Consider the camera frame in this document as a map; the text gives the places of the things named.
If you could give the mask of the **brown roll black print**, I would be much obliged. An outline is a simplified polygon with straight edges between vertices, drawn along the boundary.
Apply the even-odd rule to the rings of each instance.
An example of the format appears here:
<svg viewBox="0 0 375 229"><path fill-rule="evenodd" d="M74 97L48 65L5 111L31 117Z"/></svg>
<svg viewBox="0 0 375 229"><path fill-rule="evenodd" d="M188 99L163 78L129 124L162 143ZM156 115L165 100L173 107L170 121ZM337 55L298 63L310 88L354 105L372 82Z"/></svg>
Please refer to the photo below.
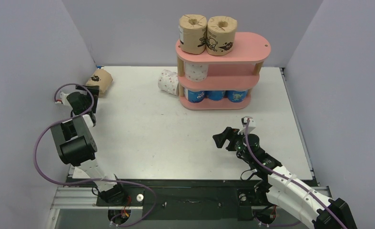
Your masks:
<svg viewBox="0 0 375 229"><path fill-rule="evenodd" d="M110 85L113 82L112 75L104 69L97 69L89 80L86 82L86 86L98 86L99 97L104 97L108 91Z"/></svg>

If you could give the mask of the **brown roll with barcode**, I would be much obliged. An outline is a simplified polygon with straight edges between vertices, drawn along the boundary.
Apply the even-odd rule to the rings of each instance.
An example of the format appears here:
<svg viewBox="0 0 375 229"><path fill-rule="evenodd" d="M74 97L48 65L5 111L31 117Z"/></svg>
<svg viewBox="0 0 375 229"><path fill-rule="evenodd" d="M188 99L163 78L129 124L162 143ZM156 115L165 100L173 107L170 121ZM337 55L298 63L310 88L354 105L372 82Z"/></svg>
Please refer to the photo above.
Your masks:
<svg viewBox="0 0 375 229"><path fill-rule="evenodd" d="M201 54L205 49L207 18L198 14L185 14L179 19L181 50L190 54Z"/></svg>

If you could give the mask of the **floral roll on shelf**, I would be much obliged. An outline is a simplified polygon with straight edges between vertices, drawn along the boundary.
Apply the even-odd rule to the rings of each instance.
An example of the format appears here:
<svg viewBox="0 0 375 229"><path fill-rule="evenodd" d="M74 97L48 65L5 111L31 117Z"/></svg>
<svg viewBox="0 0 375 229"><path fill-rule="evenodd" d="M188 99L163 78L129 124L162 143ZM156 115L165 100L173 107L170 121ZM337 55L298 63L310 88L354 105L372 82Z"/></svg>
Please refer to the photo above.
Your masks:
<svg viewBox="0 0 375 229"><path fill-rule="evenodd" d="M188 63L185 66L185 77L193 82L201 82L207 78L208 75L208 64L201 63Z"/></svg>

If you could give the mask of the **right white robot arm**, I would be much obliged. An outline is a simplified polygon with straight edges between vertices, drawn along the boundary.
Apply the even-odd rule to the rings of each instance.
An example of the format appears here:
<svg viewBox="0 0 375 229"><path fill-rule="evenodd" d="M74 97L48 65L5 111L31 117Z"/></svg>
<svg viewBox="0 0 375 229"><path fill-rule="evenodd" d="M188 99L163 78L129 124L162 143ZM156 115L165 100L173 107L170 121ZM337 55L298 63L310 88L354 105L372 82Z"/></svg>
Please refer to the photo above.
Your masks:
<svg viewBox="0 0 375 229"><path fill-rule="evenodd" d="M254 175L262 179L255 188L255 200L283 208L310 229L355 229L349 205L341 198L332 199L308 186L260 146L255 134L227 127L213 135L217 148L229 141L226 150L236 152Z"/></svg>

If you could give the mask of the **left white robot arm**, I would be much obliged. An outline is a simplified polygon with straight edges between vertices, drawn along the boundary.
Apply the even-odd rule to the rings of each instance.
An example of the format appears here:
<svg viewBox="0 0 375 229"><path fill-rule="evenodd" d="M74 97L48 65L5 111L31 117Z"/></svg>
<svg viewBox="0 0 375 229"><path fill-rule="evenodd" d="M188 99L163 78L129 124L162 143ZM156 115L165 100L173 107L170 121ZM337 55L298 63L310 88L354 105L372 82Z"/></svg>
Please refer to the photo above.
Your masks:
<svg viewBox="0 0 375 229"><path fill-rule="evenodd" d="M76 86L70 94L60 93L58 103L72 108L68 121L55 124L51 134L60 160L86 173L98 189L98 196L108 204L122 205L127 191L117 183L115 175L107 175L96 159L97 145L90 129L96 125L96 107L99 86Z"/></svg>

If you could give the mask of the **lower floral paper roll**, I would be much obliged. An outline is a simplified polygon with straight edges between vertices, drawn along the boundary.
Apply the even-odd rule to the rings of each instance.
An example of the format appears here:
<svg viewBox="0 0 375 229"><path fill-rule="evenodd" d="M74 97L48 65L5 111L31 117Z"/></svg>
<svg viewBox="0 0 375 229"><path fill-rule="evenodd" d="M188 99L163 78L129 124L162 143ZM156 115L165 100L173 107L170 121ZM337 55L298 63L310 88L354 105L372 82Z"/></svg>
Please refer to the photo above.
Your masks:
<svg viewBox="0 0 375 229"><path fill-rule="evenodd" d="M158 79L158 87L160 90L169 94L179 95L178 74L169 70L163 70Z"/></svg>

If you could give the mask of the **brown roll cartoon print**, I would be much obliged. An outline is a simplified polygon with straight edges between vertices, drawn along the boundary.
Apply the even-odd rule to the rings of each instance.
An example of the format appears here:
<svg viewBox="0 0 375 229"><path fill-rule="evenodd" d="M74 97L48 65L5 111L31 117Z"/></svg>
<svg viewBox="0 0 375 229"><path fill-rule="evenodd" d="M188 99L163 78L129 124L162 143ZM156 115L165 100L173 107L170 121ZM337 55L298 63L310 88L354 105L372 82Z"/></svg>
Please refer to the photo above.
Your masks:
<svg viewBox="0 0 375 229"><path fill-rule="evenodd" d="M224 56L234 47L237 20L228 16L214 16L207 22L206 50L213 56Z"/></svg>

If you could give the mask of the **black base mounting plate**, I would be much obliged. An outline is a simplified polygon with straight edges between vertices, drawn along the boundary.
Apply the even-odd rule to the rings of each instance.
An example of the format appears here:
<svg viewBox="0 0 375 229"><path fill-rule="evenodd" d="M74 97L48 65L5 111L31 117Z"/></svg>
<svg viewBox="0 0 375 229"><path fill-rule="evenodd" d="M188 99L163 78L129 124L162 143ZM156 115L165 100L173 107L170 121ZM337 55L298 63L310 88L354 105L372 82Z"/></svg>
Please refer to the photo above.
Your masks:
<svg viewBox="0 0 375 229"><path fill-rule="evenodd" d="M111 214L126 207L141 210L146 220L218 220L273 221L276 208L255 193L259 180L131 180L123 187L123 203L96 200L98 207L112 207Z"/></svg>

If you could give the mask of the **pink three-tier shelf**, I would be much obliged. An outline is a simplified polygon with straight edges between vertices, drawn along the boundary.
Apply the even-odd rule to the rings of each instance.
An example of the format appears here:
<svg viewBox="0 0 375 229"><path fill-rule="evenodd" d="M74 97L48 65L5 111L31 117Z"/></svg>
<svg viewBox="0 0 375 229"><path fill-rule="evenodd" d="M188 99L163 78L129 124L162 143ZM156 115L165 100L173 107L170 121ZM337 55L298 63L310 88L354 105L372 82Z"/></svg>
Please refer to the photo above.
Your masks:
<svg viewBox="0 0 375 229"><path fill-rule="evenodd" d="M253 32L237 32L232 52L225 56L214 56L208 52L190 54L182 51L180 41L175 45L177 73L179 79L179 99L190 110L239 110L251 101L251 90L260 79L260 70L271 53L271 45L266 38ZM206 79L200 82L188 80L185 76L188 63L209 66ZM246 91L243 101L234 103L227 98L214 101L204 98L193 103L188 101L185 91Z"/></svg>

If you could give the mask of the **blue paper roll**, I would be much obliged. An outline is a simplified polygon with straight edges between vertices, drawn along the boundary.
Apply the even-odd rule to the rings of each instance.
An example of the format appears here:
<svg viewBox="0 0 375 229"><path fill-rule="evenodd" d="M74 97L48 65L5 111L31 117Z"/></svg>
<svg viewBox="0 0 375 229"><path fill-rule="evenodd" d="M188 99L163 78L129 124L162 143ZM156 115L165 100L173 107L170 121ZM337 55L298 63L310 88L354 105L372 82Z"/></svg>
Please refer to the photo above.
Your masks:
<svg viewBox="0 0 375 229"><path fill-rule="evenodd" d="M206 96L205 91L192 91L187 88L184 89L184 96L190 103L200 103Z"/></svg>

